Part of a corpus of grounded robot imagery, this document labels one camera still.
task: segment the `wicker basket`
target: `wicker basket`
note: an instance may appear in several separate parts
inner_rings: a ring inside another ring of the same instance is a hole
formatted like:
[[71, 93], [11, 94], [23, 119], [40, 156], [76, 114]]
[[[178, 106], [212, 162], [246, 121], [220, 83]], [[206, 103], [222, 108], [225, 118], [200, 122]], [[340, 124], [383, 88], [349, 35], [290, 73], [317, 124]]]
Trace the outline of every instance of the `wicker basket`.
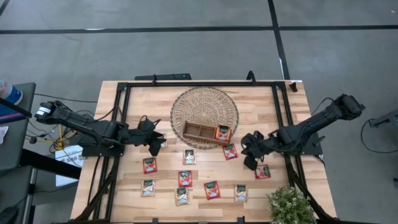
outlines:
[[214, 149], [217, 144], [184, 138], [182, 131], [185, 121], [229, 126], [232, 137], [238, 127], [239, 113], [234, 101], [223, 91], [212, 87], [196, 87], [175, 100], [170, 120], [174, 133], [181, 141], [195, 149]]

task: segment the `food package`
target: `food package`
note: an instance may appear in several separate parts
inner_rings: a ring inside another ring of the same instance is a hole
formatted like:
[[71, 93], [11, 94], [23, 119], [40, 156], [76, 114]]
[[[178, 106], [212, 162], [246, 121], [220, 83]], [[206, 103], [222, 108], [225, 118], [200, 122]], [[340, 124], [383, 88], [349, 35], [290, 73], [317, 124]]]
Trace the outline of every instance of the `food package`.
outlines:
[[163, 139], [166, 139], [166, 142], [163, 142], [160, 146], [167, 147], [167, 135], [166, 134], [163, 134]]
[[235, 185], [235, 202], [248, 202], [248, 187], [246, 185]]
[[143, 180], [141, 184], [141, 197], [155, 196], [155, 181]]
[[157, 171], [156, 158], [147, 158], [142, 160], [142, 165], [144, 166], [144, 174], [150, 174], [151, 172]]
[[226, 160], [238, 158], [238, 152], [236, 151], [234, 144], [223, 146], [223, 152]]
[[184, 150], [182, 162], [184, 165], [195, 165], [197, 163], [195, 150], [193, 149]]
[[175, 189], [175, 204], [177, 206], [191, 204], [188, 189], [185, 187]]
[[205, 183], [205, 192], [207, 200], [220, 197], [220, 188], [218, 188], [217, 181]]
[[192, 187], [192, 171], [178, 172], [178, 186]]
[[215, 139], [229, 142], [229, 135], [231, 135], [231, 128], [224, 125], [217, 126]]
[[8, 126], [0, 127], [0, 144], [2, 144], [4, 137], [6, 136], [8, 131]]
[[254, 174], [256, 175], [256, 179], [271, 178], [271, 173], [269, 172], [267, 164], [258, 165], [257, 169], [254, 171]]

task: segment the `wood grain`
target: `wood grain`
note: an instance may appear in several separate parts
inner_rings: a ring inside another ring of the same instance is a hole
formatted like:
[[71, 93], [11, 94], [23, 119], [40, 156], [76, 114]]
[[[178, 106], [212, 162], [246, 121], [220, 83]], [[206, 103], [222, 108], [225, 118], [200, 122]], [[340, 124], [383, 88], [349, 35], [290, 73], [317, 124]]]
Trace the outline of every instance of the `wood grain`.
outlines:
[[[103, 82], [96, 109], [97, 118], [113, 107], [116, 86], [117, 82]], [[303, 84], [298, 83], [297, 88], [297, 93], [292, 93], [288, 89], [289, 103], [296, 124], [310, 117]], [[243, 215], [249, 222], [270, 221], [271, 211], [267, 194], [274, 192], [279, 186], [288, 185], [281, 155], [272, 153], [265, 157], [264, 163], [269, 165], [272, 177], [264, 180], [256, 180], [254, 172], [243, 165], [243, 155], [226, 161], [221, 146], [212, 150], [197, 150], [195, 166], [182, 164], [182, 151], [190, 147], [181, 142], [172, 131], [170, 110], [175, 99], [188, 89], [189, 87], [132, 89], [126, 122], [131, 128], [135, 128], [144, 114], [153, 121], [162, 119], [156, 130], [167, 135], [168, 146], [157, 156], [158, 172], [151, 174], [143, 174], [142, 171], [142, 159], [150, 157], [148, 147], [126, 146], [119, 165], [111, 221], [149, 222], [156, 217], [161, 222], [233, 222], [236, 221], [236, 217]], [[267, 134], [278, 128], [270, 87], [230, 86], [219, 89], [234, 100], [239, 110], [238, 129], [231, 138], [231, 142], [235, 143], [238, 150], [240, 150], [240, 140], [245, 134], [255, 130]], [[283, 105], [281, 92], [279, 99]], [[284, 124], [287, 125], [285, 109], [283, 106], [281, 108]], [[311, 156], [303, 156], [302, 160], [309, 190], [326, 212], [335, 216], [323, 164]], [[95, 162], [96, 158], [88, 158], [84, 163], [71, 218], [77, 217], [86, 207]], [[96, 171], [93, 195], [98, 188], [101, 164], [102, 159]], [[179, 170], [192, 170], [193, 187], [189, 188], [191, 204], [177, 207], [174, 189], [178, 187]], [[155, 197], [141, 197], [141, 181], [144, 179], [156, 181]], [[212, 180], [218, 181], [221, 198], [207, 200], [203, 184]], [[234, 184], [248, 186], [248, 203], [234, 202]], [[107, 199], [105, 195], [101, 204], [102, 217]]]

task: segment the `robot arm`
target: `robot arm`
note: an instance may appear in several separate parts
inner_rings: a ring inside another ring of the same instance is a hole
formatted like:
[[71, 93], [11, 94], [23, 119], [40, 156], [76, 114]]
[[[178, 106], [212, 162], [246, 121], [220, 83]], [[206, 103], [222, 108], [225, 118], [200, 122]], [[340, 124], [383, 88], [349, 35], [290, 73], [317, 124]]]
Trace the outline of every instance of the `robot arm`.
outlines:
[[96, 120], [73, 112], [60, 101], [41, 103], [36, 120], [43, 124], [61, 124], [79, 133], [91, 136], [101, 147], [113, 147], [123, 144], [150, 145], [153, 156], [159, 153], [160, 145], [165, 139], [159, 139], [162, 134], [154, 131], [156, 124], [143, 116], [137, 129], [128, 129], [128, 124], [116, 121]]
[[282, 127], [268, 134], [268, 139], [255, 131], [242, 138], [242, 154], [246, 155], [244, 164], [254, 170], [257, 167], [256, 158], [261, 158], [271, 152], [297, 155], [310, 136], [338, 119], [352, 120], [359, 117], [365, 107], [359, 104], [353, 96], [343, 94], [335, 99], [323, 111], [297, 125]]

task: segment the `green plant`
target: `green plant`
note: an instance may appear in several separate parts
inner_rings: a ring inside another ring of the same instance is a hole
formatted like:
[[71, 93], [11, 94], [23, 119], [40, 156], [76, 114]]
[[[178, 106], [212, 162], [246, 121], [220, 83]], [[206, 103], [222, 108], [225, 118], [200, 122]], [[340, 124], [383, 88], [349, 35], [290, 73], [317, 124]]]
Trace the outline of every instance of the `green plant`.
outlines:
[[313, 209], [302, 192], [293, 187], [280, 187], [268, 195], [272, 224], [314, 224]]

